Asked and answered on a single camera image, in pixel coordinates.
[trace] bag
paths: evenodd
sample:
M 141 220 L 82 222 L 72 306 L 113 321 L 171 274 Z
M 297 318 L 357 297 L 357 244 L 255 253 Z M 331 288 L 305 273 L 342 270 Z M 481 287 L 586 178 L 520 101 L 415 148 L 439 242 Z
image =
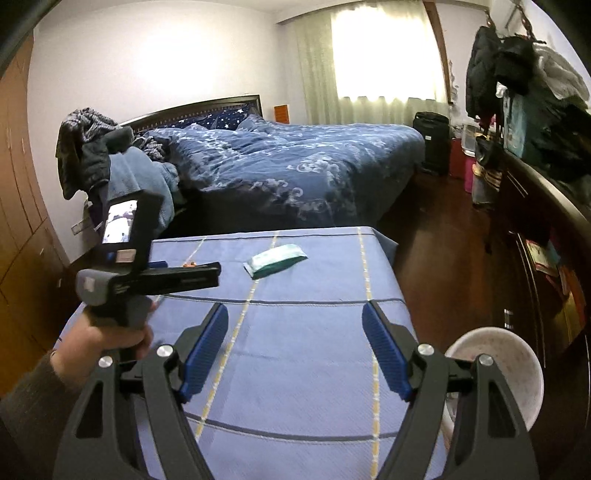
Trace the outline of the bag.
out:
M 495 79 L 507 88 L 527 95 L 534 77 L 535 52 L 532 40 L 523 37 L 504 39 L 496 59 Z
M 425 139 L 423 170 L 437 175 L 447 175 L 452 151 L 449 119 L 438 113 L 417 112 L 413 128 Z
M 498 170 L 503 156 L 503 145 L 497 140 L 487 140 L 481 136 L 476 138 L 476 161 L 484 168 Z
M 472 167 L 472 204 L 477 208 L 492 207 L 496 202 L 497 192 L 485 180 L 484 168 L 474 164 Z

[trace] wall socket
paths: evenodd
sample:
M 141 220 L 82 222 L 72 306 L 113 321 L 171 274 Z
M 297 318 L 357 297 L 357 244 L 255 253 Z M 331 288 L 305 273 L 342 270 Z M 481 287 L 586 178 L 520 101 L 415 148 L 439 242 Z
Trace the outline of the wall socket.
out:
M 92 219 L 90 217 L 84 217 L 80 222 L 72 226 L 72 233 L 78 235 L 82 230 L 93 227 Z

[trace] blue table cloth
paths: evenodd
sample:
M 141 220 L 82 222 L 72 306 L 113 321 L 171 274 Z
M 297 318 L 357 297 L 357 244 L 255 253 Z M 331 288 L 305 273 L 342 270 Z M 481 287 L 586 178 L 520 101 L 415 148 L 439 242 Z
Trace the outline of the blue table cloth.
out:
M 308 259 L 253 281 L 250 257 L 297 244 Z M 361 324 L 377 300 L 390 321 L 414 329 L 391 262 L 396 244 L 371 228 L 236 233 L 155 241 L 153 261 L 222 264 L 220 286 L 167 296 L 152 314 L 154 343 L 174 343 L 214 302 L 229 330 L 203 391 L 185 406 L 219 480 L 359 480 L 376 475 L 406 403 L 387 388 Z M 72 321 L 82 311 L 70 319 Z M 136 399 L 150 474 L 164 479 Z M 426 478 L 443 470 L 440 436 Z

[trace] white label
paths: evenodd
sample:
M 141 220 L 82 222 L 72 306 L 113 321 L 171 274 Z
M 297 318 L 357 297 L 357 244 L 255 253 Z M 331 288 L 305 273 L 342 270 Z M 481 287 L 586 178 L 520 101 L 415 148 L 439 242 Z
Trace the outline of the white label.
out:
M 93 292 L 95 290 L 95 279 L 92 277 L 84 277 L 84 289 Z
M 133 263 L 135 259 L 135 248 L 119 250 L 117 252 L 117 263 Z

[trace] white wall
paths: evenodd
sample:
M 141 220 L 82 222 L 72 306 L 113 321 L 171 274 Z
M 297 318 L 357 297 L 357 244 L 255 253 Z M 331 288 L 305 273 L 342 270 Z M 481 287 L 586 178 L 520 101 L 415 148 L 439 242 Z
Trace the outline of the white wall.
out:
M 466 72 L 476 32 L 486 25 L 486 14 L 481 9 L 452 4 L 437 4 L 437 12 L 445 38 L 447 58 L 453 63 L 452 73 L 456 77 L 455 84 L 458 85 L 458 114 L 454 115 L 452 122 L 462 122 L 467 118 Z
M 264 114 L 286 103 L 279 29 L 271 14 L 198 1 L 125 4 L 36 29 L 28 85 L 35 172 L 71 261 L 93 244 L 74 236 L 84 195 L 62 197 L 55 158 L 66 115 L 90 106 L 122 122 L 186 103 L 261 95 Z
M 495 22 L 496 32 L 500 37 L 507 37 L 515 33 L 517 25 L 515 21 L 518 17 L 513 0 L 491 1 L 491 18 Z

